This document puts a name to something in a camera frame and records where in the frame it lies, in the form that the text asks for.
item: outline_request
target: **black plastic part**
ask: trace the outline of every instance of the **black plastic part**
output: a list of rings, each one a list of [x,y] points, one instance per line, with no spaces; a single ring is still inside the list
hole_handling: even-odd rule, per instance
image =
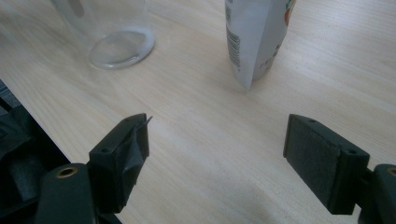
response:
[[[361,208],[359,215],[359,224],[382,224],[382,218],[375,202],[375,194],[373,190],[374,174],[371,170],[366,170],[366,175],[360,179],[358,189],[358,199],[356,204]]]
[[[351,215],[370,155],[316,120],[290,115],[284,157],[334,215]]]
[[[375,202],[383,223],[396,223],[396,166],[377,165],[373,180]]]
[[[2,97],[0,97],[0,106],[3,107],[6,111],[10,111],[12,106],[9,105]]]
[[[33,223],[41,179],[67,163],[22,105],[0,116],[0,223]]]
[[[85,164],[67,164],[45,176],[35,223],[97,223]]]
[[[101,213],[119,213],[149,155],[146,114],[121,121],[91,152],[92,188]]]
[[[99,224],[122,224],[114,214],[99,214]]]

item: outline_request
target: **wooden table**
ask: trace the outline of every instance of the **wooden table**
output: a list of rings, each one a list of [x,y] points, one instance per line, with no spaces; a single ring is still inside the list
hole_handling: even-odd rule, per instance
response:
[[[150,157],[124,223],[356,223],[331,216],[282,156],[288,115],[396,163],[396,4],[299,0],[270,72],[233,76],[223,0],[147,0],[156,45],[134,66],[85,64],[50,1],[0,2],[0,76],[73,162],[145,112]]]

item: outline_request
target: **wood grain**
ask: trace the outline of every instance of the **wood grain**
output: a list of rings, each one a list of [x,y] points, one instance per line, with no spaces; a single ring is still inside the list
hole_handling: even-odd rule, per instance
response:
[[[299,0],[270,72],[244,91],[222,0],[147,0],[156,45],[114,71],[87,65],[50,1],[0,2],[0,77],[64,154],[145,112],[150,157],[124,223],[356,223],[331,216],[282,157],[288,115],[317,119],[396,163],[396,5]]]

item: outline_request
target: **glass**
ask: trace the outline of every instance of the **glass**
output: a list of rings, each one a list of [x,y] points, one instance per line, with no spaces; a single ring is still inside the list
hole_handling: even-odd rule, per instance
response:
[[[51,0],[89,61],[100,68],[139,62],[154,46],[145,0]]]

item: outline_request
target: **white carton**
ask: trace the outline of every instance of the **white carton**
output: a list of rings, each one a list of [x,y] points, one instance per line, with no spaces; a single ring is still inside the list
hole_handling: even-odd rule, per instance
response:
[[[295,0],[225,0],[229,55],[246,89],[271,67],[294,4]]]

